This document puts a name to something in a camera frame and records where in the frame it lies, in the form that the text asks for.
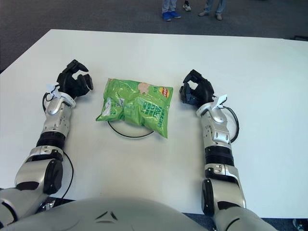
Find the gray sneaker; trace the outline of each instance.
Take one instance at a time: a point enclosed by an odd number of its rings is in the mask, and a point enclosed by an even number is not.
[[[198,14],[198,16],[203,17],[207,16],[209,13],[207,11],[202,11],[201,13]]]
[[[183,9],[184,9],[185,11],[192,11],[191,6],[190,6],[190,5],[187,5],[187,4],[184,4],[184,5],[183,5]]]
[[[221,21],[222,20],[222,15],[220,13],[216,14],[216,19]]]

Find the snack bag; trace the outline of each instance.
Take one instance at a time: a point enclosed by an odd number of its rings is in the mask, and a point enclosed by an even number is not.
[[[131,80],[108,79],[102,113],[96,121],[122,119],[146,126],[167,138],[173,88]]]

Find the gray carpet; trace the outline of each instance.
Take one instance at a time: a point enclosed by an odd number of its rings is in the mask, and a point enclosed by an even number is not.
[[[188,13],[182,3],[179,0],[182,18],[167,23],[161,19],[161,0],[0,0],[0,70],[50,29],[284,39],[308,36],[308,0],[230,0],[221,22],[214,13],[197,16],[204,0],[192,0]],[[213,225],[205,216],[186,215],[208,229]],[[291,219],[265,220],[279,230],[295,230]]]

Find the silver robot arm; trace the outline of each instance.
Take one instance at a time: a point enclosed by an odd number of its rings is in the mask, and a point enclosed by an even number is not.
[[[0,228],[33,215],[46,198],[56,193],[63,176],[64,141],[69,132],[69,119],[76,103],[74,98],[93,89],[91,77],[72,75],[78,70],[88,71],[73,60],[58,76],[58,85],[50,92],[51,100],[44,106],[46,120],[35,148],[20,167],[15,188],[0,191]]]
[[[198,84],[191,89],[189,81]],[[180,89],[181,100],[197,106],[205,147],[205,179],[202,184],[202,210],[212,217],[218,231],[274,231],[275,229],[246,209],[237,168],[234,166],[227,118],[222,106],[227,95],[214,96],[209,81],[192,70]]]

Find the black joint segment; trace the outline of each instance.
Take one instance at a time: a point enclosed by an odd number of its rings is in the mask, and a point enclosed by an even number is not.
[[[46,131],[41,134],[37,147],[39,146],[55,146],[63,150],[65,136],[57,131]]]
[[[205,177],[210,179],[228,181],[239,185],[238,181],[234,177],[215,174],[214,169],[212,167],[209,167],[208,169],[205,170]]]
[[[46,168],[43,192],[50,195],[59,191],[62,185],[62,177],[62,162],[56,159],[51,160]]]
[[[48,159],[56,159],[63,161],[63,156],[58,150],[53,149],[50,154],[42,154],[42,155],[33,155],[29,157],[26,162],[38,161],[38,160],[48,160]]]
[[[192,81],[194,83],[199,83],[200,81],[204,80],[202,75],[197,72],[196,70],[191,70],[190,73],[185,77],[183,83],[188,83],[189,81]]]
[[[205,149],[206,164],[234,166],[232,150],[223,146],[210,146]]]
[[[89,70],[80,62],[78,62],[76,59],[74,59],[73,61],[71,61],[67,66],[66,69],[62,72],[72,72],[73,74],[76,73],[77,71],[84,71],[84,72],[88,72]]]
[[[240,207],[239,205],[237,205],[235,203],[228,202],[228,201],[219,201],[219,202],[217,202],[217,205],[218,205],[219,210],[228,209],[228,208],[232,208],[232,207]]]
[[[214,194],[210,179],[205,179],[202,183],[202,211],[207,216],[214,215]]]
[[[39,186],[38,182],[35,181],[27,181],[22,182],[16,185],[16,189],[22,191],[22,190],[35,190]]]
[[[77,77],[77,83],[79,85],[79,88],[81,89],[80,93],[77,93],[76,96],[82,96],[87,94],[90,89],[88,88],[87,82],[85,80],[85,77],[83,75],[78,75]]]
[[[89,75],[89,74],[86,74],[86,75],[84,75],[83,77],[84,77],[85,80],[86,80],[86,83],[87,83],[87,85],[88,85],[88,88],[90,88],[90,90],[93,90],[94,87],[93,87],[92,78],[90,77],[90,75]]]

